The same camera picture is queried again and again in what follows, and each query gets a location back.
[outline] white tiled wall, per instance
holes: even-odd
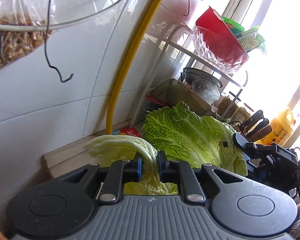
[[[150,69],[177,25],[188,24],[198,1],[163,0],[143,38],[124,82],[114,124],[131,118]],[[41,156],[105,127],[106,104],[118,65],[151,0],[124,0],[81,25],[56,31],[48,54],[64,78],[48,68],[43,48],[0,70],[0,228],[8,232],[5,207],[19,191],[47,179]],[[182,41],[179,31],[174,41]],[[173,73],[168,50],[153,85]]]

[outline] white metal rack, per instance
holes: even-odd
[[[176,32],[180,29],[184,28],[186,33],[190,34],[191,30],[185,26],[185,25],[178,25],[176,28],[173,29],[173,31],[170,33],[169,37],[167,38],[167,40],[164,40],[166,43],[162,49],[162,52],[160,53],[157,61],[155,62],[155,64],[152,67],[151,73],[149,74],[149,80],[148,83],[146,85],[146,87],[143,90],[143,93],[140,97],[140,100],[135,108],[134,114],[132,119],[130,120],[129,123],[129,127],[132,127],[136,121],[136,118],[139,114],[139,111],[142,107],[142,103],[145,100],[145,95],[146,93],[149,91],[150,86],[153,82],[153,79],[158,71],[158,68],[160,66],[160,63],[166,53],[166,50],[168,48],[168,46],[172,46],[176,49],[178,49],[179,51],[185,53],[186,55],[190,56],[190,60],[191,59],[195,59],[197,61],[199,61],[200,63],[204,64],[206,67],[210,68],[211,70],[219,73],[222,77],[224,77],[225,79],[229,80],[231,83],[235,84],[237,87],[240,88],[239,92],[236,94],[236,96],[234,97],[234,99],[232,100],[232,102],[230,103],[230,105],[228,106],[228,108],[224,111],[224,113],[222,114],[221,118],[224,118],[224,116],[227,114],[227,112],[231,109],[231,107],[234,105],[235,101],[237,100],[237,98],[239,97],[239,95],[241,94],[241,92],[243,91],[244,87],[246,86],[247,82],[248,82],[248,72],[246,71],[246,81],[243,85],[240,85],[238,82],[236,82],[235,80],[232,79],[232,77],[230,77],[228,74],[223,73],[222,71],[220,71],[217,67],[215,67],[211,62],[209,62],[208,60],[201,58],[200,56],[198,56],[197,54],[195,54],[194,52],[189,51],[188,49],[176,44],[175,42],[172,42],[172,38],[173,36],[176,34]]]

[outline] ribbed gray panel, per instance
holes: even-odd
[[[21,236],[13,240],[25,240]],[[220,227],[202,206],[182,202],[180,196],[125,196],[113,206],[102,206],[81,231],[64,240],[239,240]],[[291,240],[288,234],[268,239]]]

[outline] metal screw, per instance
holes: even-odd
[[[104,202],[110,202],[110,201],[114,201],[116,198],[115,198],[115,195],[113,195],[111,193],[105,193],[105,194],[102,194],[99,197],[99,199],[104,201]]]
[[[192,202],[200,202],[202,201],[204,198],[202,195],[200,194],[191,194],[187,196],[187,199],[192,201]]]

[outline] tile grout line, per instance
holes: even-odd
[[[90,99],[90,98],[82,98],[82,99],[78,99],[78,100],[75,100],[75,101],[71,101],[71,102],[66,102],[66,103],[62,103],[62,104],[59,104],[59,105],[55,105],[55,106],[49,106],[49,107],[46,107],[46,108],[42,108],[42,109],[38,109],[38,110],[34,110],[34,111],[31,111],[31,112],[27,112],[27,113],[24,113],[24,114],[20,114],[18,116],[14,116],[14,117],[10,117],[10,118],[7,118],[7,119],[4,119],[4,120],[1,120],[1,122],[5,122],[5,121],[8,121],[10,119],[14,119],[14,118],[17,118],[17,117],[20,117],[20,116],[23,116],[23,115],[26,115],[26,114],[31,114],[31,113],[35,113],[35,112],[38,112],[38,111],[41,111],[41,110],[45,110],[45,109],[49,109],[49,108],[52,108],[52,107],[56,107],[56,106],[63,106],[63,105],[66,105],[66,104],[70,104],[70,103],[74,103],[74,102],[78,102],[78,101],[83,101],[83,100],[87,100],[87,99]]]
[[[125,11],[126,11],[126,9],[127,9],[127,7],[128,7],[128,5],[129,5],[130,2],[131,2],[131,0],[127,0],[126,3],[123,5],[123,8],[122,8],[121,13],[119,14],[118,20],[117,20],[117,22],[115,23],[115,25],[114,25],[114,27],[112,29],[111,35],[110,35],[108,43],[106,45],[105,52],[102,55],[101,62],[100,62],[100,65],[99,65],[99,69],[97,71],[97,75],[96,75],[96,78],[95,78],[95,81],[94,81],[94,84],[93,84],[93,88],[92,88],[92,91],[91,91],[90,99],[89,99],[88,109],[87,109],[86,118],[84,120],[84,126],[83,126],[83,131],[82,131],[82,138],[84,137],[84,130],[86,129],[86,123],[87,123],[88,112],[89,112],[89,108],[90,108],[90,104],[91,104],[91,98],[92,98],[92,95],[93,95],[94,88],[95,88],[95,86],[97,84],[97,78],[98,78],[98,75],[99,75],[99,72],[100,72],[101,65],[103,63],[103,60],[105,59],[106,51],[107,51],[107,49],[109,47],[109,44],[110,44],[111,38],[113,36],[114,30],[117,27],[120,19],[122,18],[122,15],[125,13]]]

